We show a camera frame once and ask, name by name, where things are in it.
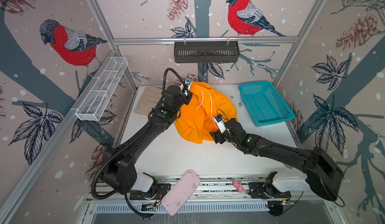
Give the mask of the orange shorts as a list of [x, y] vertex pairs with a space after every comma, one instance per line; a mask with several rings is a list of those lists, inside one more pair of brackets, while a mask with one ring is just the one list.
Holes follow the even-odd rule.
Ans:
[[223, 93], [205, 82], [193, 82], [190, 90], [192, 99], [180, 109], [180, 117], [174, 122], [179, 135], [186, 141], [202, 144], [213, 142], [210, 132], [219, 128], [214, 118], [224, 113], [227, 119], [237, 117], [237, 110], [231, 100]]

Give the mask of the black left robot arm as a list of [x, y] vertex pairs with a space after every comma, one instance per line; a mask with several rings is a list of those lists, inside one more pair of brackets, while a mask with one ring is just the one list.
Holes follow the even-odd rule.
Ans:
[[140, 176], [135, 169], [135, 164], [150, 143], [179, 118], [181, 107], [188, 105], [192, 97], [193, 94], [188, 88], [169, 86], [162, 92], [162, 101], [149, 113], [147, 123], [123, 144], [116, 148], [109, 147], [104, 151], [101, 168], [91, 184], [94, 197], [97, 196], [98, 180], [113, 188], [112, 192], [102, 196], [103, 199], [117, 192], [127, 194], [140, 188], [142, 192], [150, 192], [154, 195], [156, 180], [145, 175], [144, 178], [149, 180], [149, 184], [137, 184]]

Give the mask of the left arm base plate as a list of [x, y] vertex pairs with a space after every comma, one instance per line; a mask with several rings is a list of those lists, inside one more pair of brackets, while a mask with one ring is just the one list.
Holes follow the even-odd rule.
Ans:
[[130, 194], [130, 201], [161, 201], [171, 190], [169, 183], [153, 184], [148, 192], [134, 191]]

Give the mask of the beige drawstring shorts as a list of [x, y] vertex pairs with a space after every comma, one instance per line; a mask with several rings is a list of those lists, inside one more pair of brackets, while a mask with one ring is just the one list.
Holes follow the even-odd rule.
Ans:
[[134, 113], [147, 116], [162, 97], [161, 87], [146, 87], [139, 98]]

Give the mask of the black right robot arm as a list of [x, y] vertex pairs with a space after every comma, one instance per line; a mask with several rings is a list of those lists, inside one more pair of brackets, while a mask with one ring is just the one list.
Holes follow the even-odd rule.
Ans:
[[316, 195], [328, 201], [338, 199], [343, 172], [323, 149], [298, 149], [248, 134], [235, 118], [228, 120], [218, 115], [214, 123], [219, 128], [210, 132], [215, 143], [229, 142], [244, 154], [270, 158], [294, 167], [306, 175], [306, 182]]

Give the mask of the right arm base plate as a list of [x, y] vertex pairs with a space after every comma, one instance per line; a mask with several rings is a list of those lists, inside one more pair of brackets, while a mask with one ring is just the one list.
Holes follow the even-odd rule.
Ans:
[[265, 182], [250, 182], [248, 183], [248, 195], [252, 199], [291, 199], [289, 191], [281, 192], [273, 185], [273, 178], [277, 174], [276, 171], [270, 172]]

